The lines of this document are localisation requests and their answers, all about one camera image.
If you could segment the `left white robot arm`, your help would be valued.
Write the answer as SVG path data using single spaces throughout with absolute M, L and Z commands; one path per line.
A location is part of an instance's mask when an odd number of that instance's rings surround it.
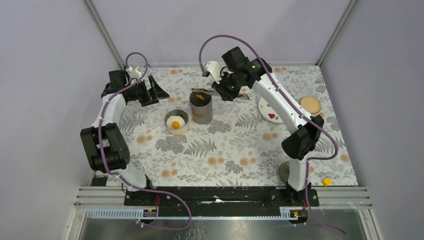
M 148 206 L 154 202 L 155 192 L 144 173 L 128 167 L 131 154 L 119 123 L 128 102 L 137 101 L 145 107 L 169 98 L 169 94 L 152 75 L 148 76 L 150 88 L 144 80 L 137 82 L 139 75 L 132 68 L 109 72 L 109 83 L 101 93 L 101 110 L 95 122 L 80 131 L 80 138 L 90 168 L 119 179 L 129 191 L 137 191 L 136 199 Z

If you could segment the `toy fried egg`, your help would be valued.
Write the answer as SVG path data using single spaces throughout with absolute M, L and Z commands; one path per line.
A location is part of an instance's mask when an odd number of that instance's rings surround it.
M 166 120 L 166 126 L 172 130 L 179 130 L 186 125 L 186 121 L 179 115 L 171 115 Z

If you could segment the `grey lid with wooden knob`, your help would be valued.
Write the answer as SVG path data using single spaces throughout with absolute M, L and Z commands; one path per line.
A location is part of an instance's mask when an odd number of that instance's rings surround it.
M 290 162 L 283 162 L 278 168 L 278 174 L 280 179 L 286 184 L 290 177 Z

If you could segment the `beige round lid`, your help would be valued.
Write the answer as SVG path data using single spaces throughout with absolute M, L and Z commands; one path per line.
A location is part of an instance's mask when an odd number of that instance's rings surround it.
M 300 106 L 308 111 L 313 116 L 318 115 L 322 110 L 322 104 L 321 102 L 312 97 L 312 96 L 305 96 L 299 101 Z

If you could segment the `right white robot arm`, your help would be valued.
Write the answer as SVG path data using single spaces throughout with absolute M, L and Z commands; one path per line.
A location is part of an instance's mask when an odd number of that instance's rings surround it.
M 241 87 L 248 87 L 262 97 L 282 119 L 290 135 L 282 141 L 281 147 L 289 157 L 287 201 L 293 206 L 301 205 L 307 194 L 306 155 L 312 152 L 320 139 L 324 120 L 314 117 L 304 110 L 283 88 L 272 68 L 261 58 L 249 60 L 236 46 L 222 55 L 225 66 L 230 71 L 222 73 L 216 61 L 205 64 L 205 72 L 212 75 L 216 90 L 223 101 L 233 101 Z

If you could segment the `grey cylindrical lunch container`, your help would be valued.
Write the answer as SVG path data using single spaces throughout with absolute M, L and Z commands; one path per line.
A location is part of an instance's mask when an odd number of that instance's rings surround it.
M 195 93 L 189 96 L 193 120 L 200 125 L 206 125 L 213 119 L 213 102 L 210 95 L 202 95 L 204 100 L 199 100 Z

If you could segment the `metal food tongs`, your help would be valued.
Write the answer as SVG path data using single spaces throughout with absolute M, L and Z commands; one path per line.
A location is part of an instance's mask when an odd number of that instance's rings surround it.
M 240 99 L 240 100 L 249 100 L 250 97 L 248 94 L 246 93 L 238 93 L 237 95 L 231 95 L 231 94 L 226 94 L 226 93 L 219 93 L 218 91 L 214 90 L 214 89 L 205 89 L 205 88 L 192 88 L 191 91 L 193 93 L 195 93 L 196 95 L 208 95 L 208 96 L 216 96 L 216 97 L 221 97 L 221 99 L 223 101 L 233 101 L 235 99 Z

